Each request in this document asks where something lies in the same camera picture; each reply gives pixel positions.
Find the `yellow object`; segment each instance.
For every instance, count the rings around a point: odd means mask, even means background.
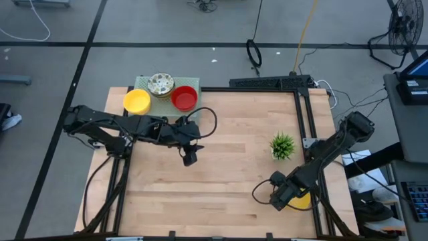
[[[288,203],[293,207],[296,208],[309,208],[310,205],[310,193],[304,195],[302,198],[293,198],[291,199],[291,201]]]
[[[150,95],[145,90],[131,90],[123,99],[123,107],[132,114],[146,114],[150,110]]]
[[[302,45],[302,42],[303,42],[303,38],[304,38],[304,36],[305,36],[306,29],[308,28],[309,23],[310,23],[310,19],[312,18],[312,15],[313,15],[313,14],[314,14],[314,12],[315,12],[315,7],[316,7],[316,4],[317,4],[317,3],[318,3],[318,0],[314,0],[314,4],[312,5],[312,9],[310,10],[308,20],[306,20],[305,28],[303,29],[302,35],[300,36],[300,41],[299,41],[299,46],[297,47],[296,61],[294,62],[293,72],[295,72],[295,71],[296,71],[297,63],[299,62],[300,46]]]

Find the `gray floor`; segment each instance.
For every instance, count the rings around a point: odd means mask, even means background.
[[[218,1],[218,10],[210,14],[199,13],[185,2],[109,0],[95,41],[244,42],[253,34],[259,1]],[[49,41],[86,41],[99,3],[72,0],[71,9],[38,7],[52,31]],[[311,4],[309,0],[264,1],[256,41],[297,43]],[[320,1],[304,42],[365,44],[369,37],[387,30],[389,15],[383,0]],[[6,0],[0,2],[0,27],[22,37],[43,38],[45,33],[29,8],[16,7]],[[11,40],[0,34],[0,42]],[[419,43],[428,44],[427,31],[423,31]],[[0,240],[13,238],[16,233],[82,50],[0,48],[0,73],[33,78],[31,86],[0,84],[0,102],[12,104],[13,110],[23,116],[19,126],[0,138]],[[311,51],[302,50],[300,59]],[[295,49],[261,52],[262,76],[286,75],[292,69]],[[376,54],[390,62],[400,60],[388,50]],[[102,110],[109,87],[133,85],[141,74],[167,72],[200,77],[203,86],[227,86],[230,78],[255,77],[250,66],[244,48],[92,48],[73,104]],[[302,70],[349,93],[354,102],[381,88],[383,74],[391,73],[370,59],[368,50],[318,50],[306,58]],[[372,100],[384,96],[385,91]],[[350,106],[345,96],[338,97],[334,116]],[[368,114],[372,107],[359,111]],[[377,151],[398,140],[387,101],[370,118],[376,125],[375,134],[354,149]],[[60,138],[27,237],[72,233],[91,157],[91,151],[76,140]]]

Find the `wooden table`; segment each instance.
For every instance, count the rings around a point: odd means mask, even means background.
[[[105,111],[122,115],[126,91],[123,87],[111,88]],[[326,91],[310,89],[310,100],[318,138],[327,138],[335,129]],[[219,120],[215,134],[199,141],[205,148],[197,153],[196,164],[184,167],[176,149],[135,144],[119,234],[168,236],[174,230],[177,236],[262,238],[271,232],[275,238],[315,238],[312,212],[290,208],[278,212],[251,197],[255,185],[274,171],[288,174],[304,162],[294,95],[203,92],[201,101],[202,106],[215,110]],[[310,133],[303,98],[301,103],[306,132]],[[213,117],[209,112],[201,113],[199,126],[202,134],[211,131]],[[295,140],[296,152],[291,161],[272,160],[269,142],[278,131]],[[96,151],[89,174],[105,158],[105,150]],[[111,166],[112,162],[91,183],[87,222],[105,200]],[[343,168],[332,163],[324,173],[330,203],[348,227],[358,233]],[[263,185],[256,195],[267,201],[271,192],[270,185]],[[323,233],[327,234],[322,205],[320,214]],[[83,228],[81,215],[82,209],[76,230]]]

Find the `potted plant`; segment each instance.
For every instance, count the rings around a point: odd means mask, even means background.
[[[270,143],[272,150],[272,158],[275,160],[290,159],[290,155],[294,153],[294,141],[289,135],[278,133]]]

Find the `green tray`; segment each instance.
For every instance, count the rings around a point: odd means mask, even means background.
[[[150,77],[149,76],[138,76],[135,80],[135,89],[143,89],[150,93],[147,88],[147,81]],[[195,90],[197,90],[198,94],[198,101],[196,103],[195,108],[199,108],[201,105],[201,88],[199,86],[199,78],[184,78],[184,77],[173,77],[175,81],[175,88],[180,86],[191,86]],[[171,98],[157,98],[153,95],[150,95],[150,110],[146,113],[147,115],[152,116],[165,116],[168,117],[170,122],[174,122],[177,120],[180,116],[188,115],[189,112],[181,112],[175,108],[173,103],[171,102]],[[196,112],[195,114],[192,114],[190,117],[192,121],[195,121],[199,124],[199,112]]]

